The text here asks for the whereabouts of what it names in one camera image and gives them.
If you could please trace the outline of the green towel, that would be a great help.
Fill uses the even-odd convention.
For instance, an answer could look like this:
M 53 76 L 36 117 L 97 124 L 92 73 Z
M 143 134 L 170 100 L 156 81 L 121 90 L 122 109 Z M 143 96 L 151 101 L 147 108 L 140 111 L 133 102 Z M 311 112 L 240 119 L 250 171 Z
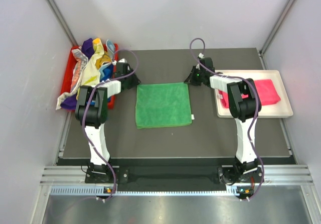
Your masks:
M 135 122 L 138 129 L 190 125 L 192 111 L 188 85 L 182 82 L 139 85 Z

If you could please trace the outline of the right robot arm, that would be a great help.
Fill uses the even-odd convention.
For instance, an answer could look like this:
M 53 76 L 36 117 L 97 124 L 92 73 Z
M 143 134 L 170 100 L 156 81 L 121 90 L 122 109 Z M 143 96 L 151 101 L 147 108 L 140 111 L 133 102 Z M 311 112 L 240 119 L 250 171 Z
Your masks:
M 198 64 L 192 67 L 184 83 L 220 90 L 228 94 L 229 112 L 237 126 L 237 151 L 235 155 L 234 176 L 247 181 L 258 169 L 255 152 L 255 125 L 261 111 L 261 101 L 254 80 L 216 73 L 210 57 L 201 53 Z

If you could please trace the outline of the pink towel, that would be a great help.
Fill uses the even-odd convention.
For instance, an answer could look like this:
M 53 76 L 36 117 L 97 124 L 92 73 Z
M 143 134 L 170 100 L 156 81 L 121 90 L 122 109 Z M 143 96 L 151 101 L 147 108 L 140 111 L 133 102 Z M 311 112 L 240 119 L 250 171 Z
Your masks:
M 255 80 L 254 83 L 262 106 L 274 105 L 281 101 L 271 79 Z M 218 94 L 222 107 L 229 108 L 228 94 L 220 90 Z

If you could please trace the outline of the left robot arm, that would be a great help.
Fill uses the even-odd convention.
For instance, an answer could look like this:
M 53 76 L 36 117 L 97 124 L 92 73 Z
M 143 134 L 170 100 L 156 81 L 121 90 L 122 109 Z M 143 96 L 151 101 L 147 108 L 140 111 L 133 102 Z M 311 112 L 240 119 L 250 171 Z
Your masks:
M 108 100 L 124 90 L 140 84 L 135 70 L 122 58 L 113 62 L 116 71 L 111 78 L 97 85 L 80 87 L 75 117 L 80 122 L 90 147 L 90 164 L 87 175 L 96 175 L 101 181 L 108 182 L 113 178 L 114 171 L 109 167 L 110 153 L 104 133 L 107 121 Z

